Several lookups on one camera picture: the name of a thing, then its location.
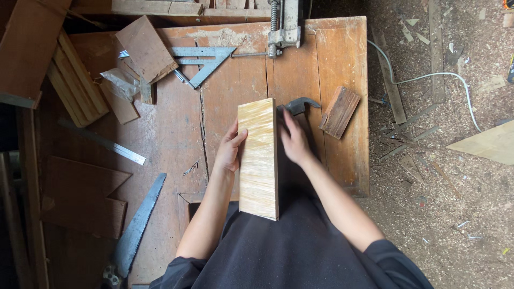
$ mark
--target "hand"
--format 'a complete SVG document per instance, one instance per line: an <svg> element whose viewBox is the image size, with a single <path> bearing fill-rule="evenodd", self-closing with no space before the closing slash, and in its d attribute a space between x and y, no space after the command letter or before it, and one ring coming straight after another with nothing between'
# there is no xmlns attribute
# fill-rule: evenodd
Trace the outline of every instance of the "hand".
<svg viewBox="0 0 514 289"><path fill-rule="evenodd" d="M289 111L284 109L283 113L285 124L291 132L291 135L289 135L283 126L279 126L280 138L284 144L284 150L291 161L301 166L302 162L309 160L314 155L309 149L309 143L302 127L298 124L296 119L291 116Z"/></svg>
<svg viewBox="0 0 514 289"><path fill-rule="evenodd" d="M234 124L229 128L227 134L222 138L219 144L216 161L214 162L214 170L226 169L235 172L239 168L239 159L237 151L239 145L248 136L248 130L244 129L241 134L237 134L238 122L235 119Z"/></svg>

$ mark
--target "person's right hand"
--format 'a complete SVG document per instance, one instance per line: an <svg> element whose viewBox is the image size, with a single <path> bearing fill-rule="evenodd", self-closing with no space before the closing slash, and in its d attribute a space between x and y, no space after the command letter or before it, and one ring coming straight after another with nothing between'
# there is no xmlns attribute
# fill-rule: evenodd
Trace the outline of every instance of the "person's right hand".
<svg viewBox="0 0 514 289"><path fill-rule="evenodd" d="M289 135L283 126L279 126L280 138L284 144L285 153L291 161L301 166L302 162L309 160L314 155L309 149L309 143L302 127L291 116L289 111L283 109L283 113L284 122L291 132L291 135Z"/></svg>

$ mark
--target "workbench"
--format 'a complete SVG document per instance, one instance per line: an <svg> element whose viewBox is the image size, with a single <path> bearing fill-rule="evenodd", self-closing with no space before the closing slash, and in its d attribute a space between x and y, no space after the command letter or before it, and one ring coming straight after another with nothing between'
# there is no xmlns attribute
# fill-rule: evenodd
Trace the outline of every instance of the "workbench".
<svg viewBox="0 0 514 289"><path fill-rule="evenodd" d="M167 46L237 46L235 53L266 51L269 23L157 29ZM189 203L199 203L212 172L220 139L237 116L237 106L264 98L277 105L310 97L322 109L307 118L321 161L350 193L367 196L369 187L368 70L366 18L307 20L303 43L289 47L276 60L264 56L228 58L193 90L174 74L157 82L155 105L135 100L141 118L120 125L109 113L87 127L144 157L143 166L57 124L69 119L48 82L36 112L41 180L48 155L63 157L133 175L109 197L128 202L124 228L160 172L168 174L137 252L128 284L149 284L175 257L189 222ZM69 36L92 78L118 65L124 50L115 32ZM180 68L191 78L198 66ZM361 100L346 131L337 140L318 125L334 91L344 85ZM198 167L183 176L198 160ZM237 200L237 179L232 200ZM116 240L44 224L49 280L53 288L93 288Z"/></svg>

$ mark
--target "white cable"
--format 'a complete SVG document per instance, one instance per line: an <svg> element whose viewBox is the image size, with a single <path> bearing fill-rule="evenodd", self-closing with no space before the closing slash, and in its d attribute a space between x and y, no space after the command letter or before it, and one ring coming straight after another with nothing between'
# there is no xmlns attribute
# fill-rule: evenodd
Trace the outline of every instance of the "white cable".
<svg viewBox="0 0 514 289"><path fill-rule="evenodd" d="M414 81L414 80L418 80L418 79L425 78L425 77L428 77L428 76L432 76L432 75L444 75L444 74L447 74L447 75L453 75L453 76L456 76L457 78L459 78L462 81L462 83L464 84L464 88L466 89L466 97L468 98L468 107L469 107L469 113L471 114L471 119L473 119L473 123L475 124L476 129L479 132L482 132L479 129L479 125L476 123L475 115L473 114L473 109L471 108L471 99L469 98L468 85L466 84L466 81L464 80L464 78L462 78L460 75L455 74L455 73L430 73L430 74L423 75L423 76L420 76L420 77L416 77L416 78L413 78L413 79L404 80L404 81L400 81L400 82L395 82L393 80L393 67L391 66L391 63L389 62L389 59L387 58L387 56L384 53L384 51L382 51L382 49L380 49L380 47L378 47L375 43L373 43L373 42L371 42L369 40L368 40L368 42L371 45L375 46L375 48L378 49L378 51L384 56L385 60L387 61L387 65L389 66L389 72L390 72L390 76L391 76L391 82L393 84L402 84L402 83L406 83L406 82L409 82L409 81Z"/></svg>

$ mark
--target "black sleeve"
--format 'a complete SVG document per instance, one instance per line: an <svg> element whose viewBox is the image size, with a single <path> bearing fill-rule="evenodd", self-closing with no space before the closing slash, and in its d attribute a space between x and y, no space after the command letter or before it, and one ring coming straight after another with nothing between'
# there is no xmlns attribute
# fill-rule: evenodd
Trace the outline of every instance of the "black sleeve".
<svg viewBox="0 0 514 289"><path fill-rule="evenodd" d="M433 289L421 270L388 240L378 240L364 251L400 288Z"/></svg>
<svg viewBox="0 0 514 289"><path fill-rule="evenodd" d="M191 288L206 263L207 260L177 257L168 265L164 275L150 283L149 289Z"/></svg>

